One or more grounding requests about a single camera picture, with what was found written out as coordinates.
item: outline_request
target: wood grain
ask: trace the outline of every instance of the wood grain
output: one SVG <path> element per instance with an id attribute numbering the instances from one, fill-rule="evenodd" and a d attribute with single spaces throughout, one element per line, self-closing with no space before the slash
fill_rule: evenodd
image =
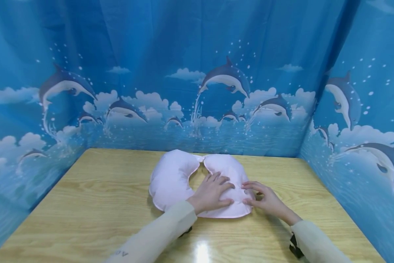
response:
<path id="1" fill-rule="evenodd" d="M 0 262 L 103 262 L 161 215 L 149 178 L 163 152 L 89 149 L 0 249 Z M 354 263 L 384 262 L 339 203 L 300 159 L 235 156 L 250 180 L 271 186 L 302 218 L 318 225 Z M 191 177 L 196 189 L 205 168 Z M 238 219 L 200 218 L 171 244 L 164 262 L 298 262 L 291 233 L 254 210 Z"/>

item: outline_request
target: dolphin backdrop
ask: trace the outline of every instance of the dolphin backdrop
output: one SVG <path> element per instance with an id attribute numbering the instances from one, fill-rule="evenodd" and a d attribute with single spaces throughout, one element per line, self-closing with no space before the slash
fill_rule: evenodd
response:
<path id="1" fill-rule="evenodd" d="M 394 0 L 0 0 L 0 246 L 89 147 L 301 157 L 394 262 Z"/>

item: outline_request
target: neck pillow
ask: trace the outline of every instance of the neck pillow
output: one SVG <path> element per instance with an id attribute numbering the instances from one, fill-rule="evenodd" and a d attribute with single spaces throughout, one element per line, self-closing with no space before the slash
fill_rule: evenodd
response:
<path id="1" fill-rule="evenodd" d="M 215 174 L 220 172 L 228 176 L 235 189 L 228 189 L 221 195 L 223 199 L 233 199 L 235 202 L 229 207 L 205 211 L 199 217 L 204 218 L 239 218 L 252 211 L 251 206 L 242 203 L 247 198 L 255 199 L 252 191 L 241 189 L 243 182 L 248 181 L 244 167 L 230 155 L 192 155 L 181 150 L 165 153 L 150 177 L 149 193 L 153 204 L 158 210 L 166 211 L 177 202 L 188 199 L 194 194 L 188 180 L 204 163 L 206 169 Z"/>

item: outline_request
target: beige sleeve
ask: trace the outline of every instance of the beige sleeve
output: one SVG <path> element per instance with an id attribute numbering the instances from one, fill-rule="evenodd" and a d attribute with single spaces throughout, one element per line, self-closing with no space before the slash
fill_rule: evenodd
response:
<path id="1" fill-rule="evenodd" d="M 106 263 L 153 263 L 163 250 L 197 220 L 194 207 L 182 201 L 131 236 Z"/>
<path id="2" fill-rule="evenodd" d="M 297 246 L 310 263 L 350 263 L 343 254 L 315 224 L 300 221 L 291 227 Z"/>

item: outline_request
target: dolphin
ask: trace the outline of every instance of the dolphin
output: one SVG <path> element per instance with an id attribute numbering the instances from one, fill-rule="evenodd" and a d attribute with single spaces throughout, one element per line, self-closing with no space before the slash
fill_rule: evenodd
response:
<path id="1" fill-rule="evenodd" d="M 41 150 L 38 149 L 33 149 L 30 152 L 26 153 L 25 155 L 22 155 L 19 158 L 19 162 L 21 162 L 23 159 L 25 158 L 29 158 L 29 157 L 34 157 L 34 158 L 38 158 L 38 157 L 48 157 L 48 155 L 44 152 L 42 152 Z"/>
<path id="2" fill-rule="evenodd" d="M 330 142 L 330 140 L 329 140 L 330 138 L 329 138 L 328 130 L 324 127 L 321 127 L 321 126 L 316 128 L 316 130 L 318 130 L 320 132 L 321 138 L 326 140 L 327 147 L 330 147 L 331 151 L 334 152 L 334 144 L 332 142 Z"/>
<path id="3" fill-rule="evenodd" d="M 70 94 L 73 94 L 74 96 L 83 92 L 96 99 L 96 94 L 91 85 L 83 77 L 80 77 L 73 72 L 61 69 L 61 67 L 55 63 L 54 67 L 56 70 L 55 73 L 42 83 L 39 88 L 39 101 L 42 105 L 43 111 L 47 111 L 48 106 L 51 104 L 48 99 L 62 91 L 69 91 Z"/>
<path id="4" fill-rule="evenodd" d="M 173 118 L 170 118 L 170 119 L 167 121 L 166 124 L 168 125 L 170 122 L 173 122 L 174 124 L 178 125 L 178 126 L 181 127 L 182 129 L 184 128 L 184 126 L 182 125 L 181 120 L 180 120 L 177 116 L 175 116 L 175 117 L 173 117 Z"/>
<path id="5" fill-rule="evenodd" d="M 246 122 L 246 117 L 245 117 L 245 115 L 244 115 L 244 114 L 240 115 L 240 116 L 238 117 L 238 120 Z"/>
<path id="6" fill-rule="evenodd" d="M 108 118 L 108 115 L 111 112 L 123 114 L 127 118 L 138 118 L 147 123 L 147 117 L 144 113 L 136 106 L 125 102 L 121 97 L 109 106 L 106 118 Z"/>
<path id="7" fill-rule="evenodd" d="M 92 121 L 98 123 L 98 120 L 94 116 L 92 116 L 92 114 L 87 113 L 86 111 L 83 111 L 83 113 L 81 113 L 79 117 L 79 123 L 83 121 Z"/>
<path id="8" fill-rule="evenodd" d="M 366 150 L 376 157 L 377 168 L 391 180 L 394 193 L 394 147 L 380 143 L 366 143 L 346 149 L 345 152 Z"/>
<path id="9" fill-rule="evenodd" d="M 326 91 L 334 96 L 336 113 L 343 114 L 344 121 L 350 130 L 360 119 L 360 98 L 355 89 L 350 85 L 350 71 L 345 77 L 330 78 L 326 84 Z"/>
<path id="10" fill-rule="evenodd" d="M 240 69 L 233 66 L 229 56 L 226 56 L 226 64 L 216 67 L 207 73 L 198 94 L 208 89 L 207 85 L 209 83 L 223 83 L 227 85 L 227 89 L 232 93 L 239 91 L 244 94 L 245 97 L 249 98 L 249 82 L 245 74 Z"/>
<path id="11" fill-rule="evenodd" d="M 277 97 L 268 99 L 258 105 L 255 111 L 252 113 L 252 116 L 254 116 L 259 110 L 261 110 L 261 108 L 268 108 L 270 110 L 274 110 L 274 114 L 276 114 L 277 116 L 286 116 L 286 119 L 289 122 L 292 118 L 292 108 L 287 102 L 287 100 L 283 99 L 281 94 L 278 94 Z"/>
<path id="12" fill-rule="evenodd" d="M 225 114 L 222 116 L 222 119 L 225 119 L 225 118 L 232 119 L 232 120 L 234 120 L 234 121 L 236 121 L 236 122 L 239 122 L 238 116 L 237 116 L 236 113 L 234 113 L 233 111 L 228 111 L 227 113 L 225 113 Z"/>

